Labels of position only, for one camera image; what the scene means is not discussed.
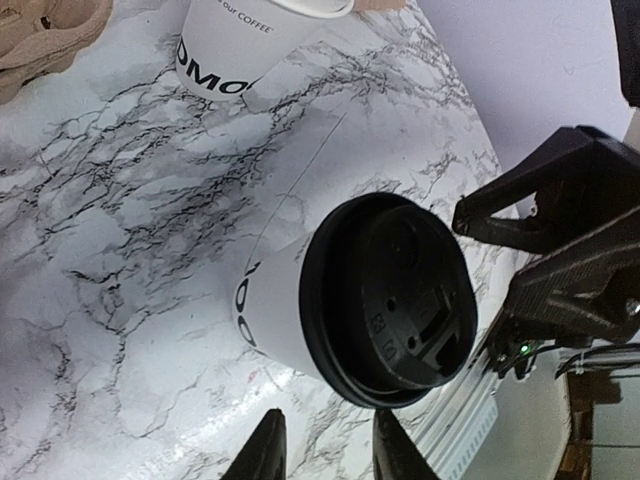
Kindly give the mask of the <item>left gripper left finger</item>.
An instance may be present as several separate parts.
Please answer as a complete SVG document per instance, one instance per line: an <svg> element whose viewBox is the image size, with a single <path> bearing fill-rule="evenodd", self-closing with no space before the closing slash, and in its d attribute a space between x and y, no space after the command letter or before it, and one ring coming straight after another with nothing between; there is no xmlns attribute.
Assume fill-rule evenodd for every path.
<svg viewBox="0 0 640 480"><path fill-rule="evenodd" d="M227 470L228 479L286 478L286 419L280 409L263 416Z"/></svg>

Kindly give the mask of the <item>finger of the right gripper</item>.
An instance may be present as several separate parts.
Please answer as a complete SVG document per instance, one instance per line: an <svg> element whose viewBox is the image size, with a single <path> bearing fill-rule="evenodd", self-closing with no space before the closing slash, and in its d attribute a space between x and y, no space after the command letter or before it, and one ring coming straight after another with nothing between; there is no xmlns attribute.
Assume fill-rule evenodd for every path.
<svg viewBox="0 0 640 480"><path fill-rule="evenodd" d="M561 127L457 202L452 229L545 255L639 205L639 151L586 125Z"/></svg>
<svg viewBox="0 0 640 480"><path fill-rule="evenodd" d="M639 208L520 270L504 302L505 325L518 340L629 341L639 315Z"/></svg>

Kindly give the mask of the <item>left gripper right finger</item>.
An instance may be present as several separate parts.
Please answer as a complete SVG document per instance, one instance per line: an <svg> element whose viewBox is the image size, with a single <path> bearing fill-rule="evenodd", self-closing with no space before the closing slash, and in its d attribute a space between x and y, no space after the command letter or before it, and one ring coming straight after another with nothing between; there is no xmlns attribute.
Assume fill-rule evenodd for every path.
<svg viewBox="0 0 640 480"><path fill-rule="evenodd" d="M377 410L373 423L375 480L439 480L391 410Z"/></svg>

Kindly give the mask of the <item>white paper coffee cup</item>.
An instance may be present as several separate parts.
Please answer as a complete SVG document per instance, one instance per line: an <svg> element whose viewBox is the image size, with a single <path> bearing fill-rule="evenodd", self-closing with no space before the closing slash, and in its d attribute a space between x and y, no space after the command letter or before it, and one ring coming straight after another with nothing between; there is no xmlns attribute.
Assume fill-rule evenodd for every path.
<svg viewBox="0 0 640 480"><path fill-rule="evenodd" d="M350 196L340 164L317 151L276 201L233 297L236 328L255 352L318 380L299 300L303 267L320 223Z"/></svg>

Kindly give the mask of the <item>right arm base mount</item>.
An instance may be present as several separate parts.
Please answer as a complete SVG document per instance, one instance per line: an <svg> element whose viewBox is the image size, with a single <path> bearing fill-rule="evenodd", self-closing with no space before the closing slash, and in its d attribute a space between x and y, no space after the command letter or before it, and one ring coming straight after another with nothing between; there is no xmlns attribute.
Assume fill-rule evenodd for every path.
<svg viewBox="0 0 640 480"><path fill-rule="evenodd" d="M491 370L504 379L513 373L517 380L523 380L531 370L538 351L545 345L544 340L523 340L513 332L497 336L491 345Z"/></svg>

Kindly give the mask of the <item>black plastic cup lid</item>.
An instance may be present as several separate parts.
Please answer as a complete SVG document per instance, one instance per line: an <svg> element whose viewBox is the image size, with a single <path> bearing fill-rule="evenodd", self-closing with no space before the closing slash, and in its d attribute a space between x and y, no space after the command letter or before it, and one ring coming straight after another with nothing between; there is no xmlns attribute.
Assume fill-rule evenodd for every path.
<svg viewBox="0 0 640 480"><path fill-rule="evenodd" d="M412 405L453 380L478 327L449 228L384 192L346 201L323 220L304 256L298 305L321 377L369 409Z"/></svg>

